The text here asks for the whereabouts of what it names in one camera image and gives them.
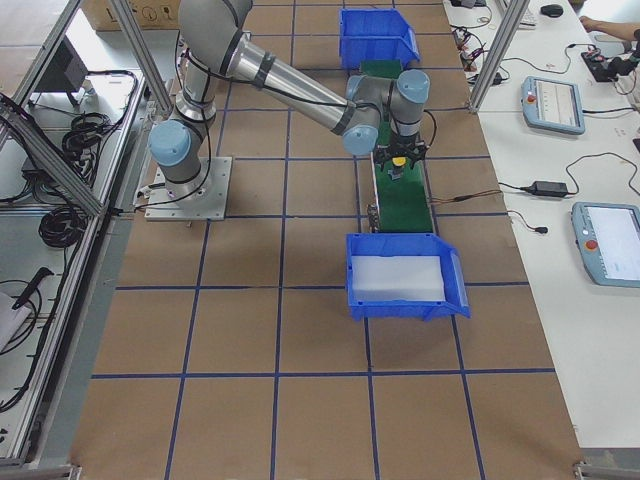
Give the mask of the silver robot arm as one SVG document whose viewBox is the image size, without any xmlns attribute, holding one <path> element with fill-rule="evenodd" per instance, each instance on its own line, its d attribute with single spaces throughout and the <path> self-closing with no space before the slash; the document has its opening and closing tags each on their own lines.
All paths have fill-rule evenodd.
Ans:
<svg viewBox="0 0 640 480">
<path fill-rule="evenodd" d="M 395 79 L 356 75 L 340 96 L 273 53 L 254 44 L 244 29 L 250 1 L 183 1 L 178 20 L 188 46 L 188 68 L 172 116 L 156 126 L 149 148 L 165 178 L 168 201 L 192 208 L 210 194 L 211 160 L 198 151 L 209 143 L 217 80 L 264 91 L 342 139 L 351 155 L 370 154 L 379 165 L 426 157 L 420 135 L 430 80 L 415 69 Z"/>
</svg>

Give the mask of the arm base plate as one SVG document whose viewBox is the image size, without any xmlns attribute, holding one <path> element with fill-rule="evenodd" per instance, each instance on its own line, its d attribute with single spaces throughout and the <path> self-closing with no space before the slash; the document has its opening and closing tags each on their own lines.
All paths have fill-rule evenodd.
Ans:
<svg viewBox="0 0 640 480">
<path fill-rule="evenodd" d="M 151 206 L 144 213 L 147 221 L 225 219 L 233 158 L 204 156 L 199 160 L 199 176 L 185 184 L 167 181 L 161 169 L 156 168 L 154 182 L 162 186 L 149 193 Z"/>
</svg>

